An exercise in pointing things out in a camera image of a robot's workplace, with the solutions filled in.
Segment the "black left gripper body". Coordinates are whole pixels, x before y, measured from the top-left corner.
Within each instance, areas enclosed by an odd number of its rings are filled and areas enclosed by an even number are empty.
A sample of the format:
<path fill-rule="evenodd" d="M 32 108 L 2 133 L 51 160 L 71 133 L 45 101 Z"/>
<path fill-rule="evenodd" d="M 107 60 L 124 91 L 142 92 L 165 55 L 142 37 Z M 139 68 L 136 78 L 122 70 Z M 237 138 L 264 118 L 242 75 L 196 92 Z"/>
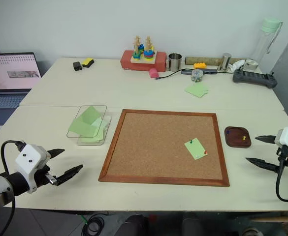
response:
<path fill-rule="evenodd" d="M 44 166 L 42 169 L 37 170 L 34 174 L 34 180 L 37 186 L 44 186 L 47 184 L 58 186 L 60 182 L 55 176 L 52 176 L 50 173 L 50 167 Z"/>

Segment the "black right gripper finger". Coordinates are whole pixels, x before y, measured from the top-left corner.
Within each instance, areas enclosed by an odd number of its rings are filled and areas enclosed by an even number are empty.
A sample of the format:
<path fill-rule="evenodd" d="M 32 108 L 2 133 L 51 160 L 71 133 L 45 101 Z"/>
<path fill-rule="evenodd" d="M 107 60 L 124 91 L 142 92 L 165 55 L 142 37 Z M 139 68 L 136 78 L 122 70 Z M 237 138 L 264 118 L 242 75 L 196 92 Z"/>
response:
<path fill-rule="evenodd" d="M 276 136 L 274 135 L 261 135 L 261 136 L 257 136 L 255 137 L 256 140 L 259 140 L 261 142 L 264 142 L 264 143 L 269 143 L 269 144 L 275 144 L 275 139 L 276 139 Z"/>
<path fill-rule="evenodd" d="M 250 163 L 254 164 L 255 166 L 260 167 L 260 168 L 265 169 L 265 170 L 269 170 L 269 171 L 272 171 L 275 173 L 277 173 L 279 170 L 279 166 L 271 164 L 271 163 L 267 163 L 264 160 L 261 160 L 258 158 L 247 158 L 246 157 L 246 160 L 249 161 Z"/>

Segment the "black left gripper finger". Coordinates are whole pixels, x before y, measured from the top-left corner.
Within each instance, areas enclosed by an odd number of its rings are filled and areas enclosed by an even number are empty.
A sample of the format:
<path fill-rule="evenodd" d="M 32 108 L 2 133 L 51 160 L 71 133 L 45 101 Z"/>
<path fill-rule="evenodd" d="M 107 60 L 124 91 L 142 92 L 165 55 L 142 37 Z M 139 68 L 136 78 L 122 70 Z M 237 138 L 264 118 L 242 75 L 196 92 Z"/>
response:
<path fill-rule="evenodd" d="M 65 151 L 65 149 L 56 148 L 56 149 L 48 150 L 47 152 L 50 154 L 50 159 L 52 159 L 52 158 L 55 158 L 56 156 L 58 156 L 59 154 L 61 154 L 64 151 Z"/>
<path fill-rule="evenodd" d="M 61 185 L 65 183 L 66 181 L 70 180 L 71 178 L 73 178 L 77 173 L 79 173 L 79 171 L 82 168 L 83 168 L 83 164 L 65 171 L 63 175 L 61 175 L 60 177 L 57 177 L 57 185 Z"/>

